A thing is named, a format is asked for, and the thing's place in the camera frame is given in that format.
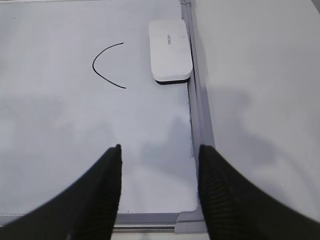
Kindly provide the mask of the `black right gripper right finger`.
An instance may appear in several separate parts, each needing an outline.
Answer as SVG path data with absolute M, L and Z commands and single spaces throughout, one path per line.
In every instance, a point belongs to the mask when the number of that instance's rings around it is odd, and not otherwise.
M 210 145 L 198 156 L 198 197 L 211 240 L 318 240 L 319 222 L 266 194 Z

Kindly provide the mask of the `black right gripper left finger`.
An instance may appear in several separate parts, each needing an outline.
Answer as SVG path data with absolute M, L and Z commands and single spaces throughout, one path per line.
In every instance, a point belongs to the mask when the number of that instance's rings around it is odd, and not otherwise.
M 110 240 L 122 190 L 122 149 L 110 147 L 76 182 L 0 229 L 2 240 Z

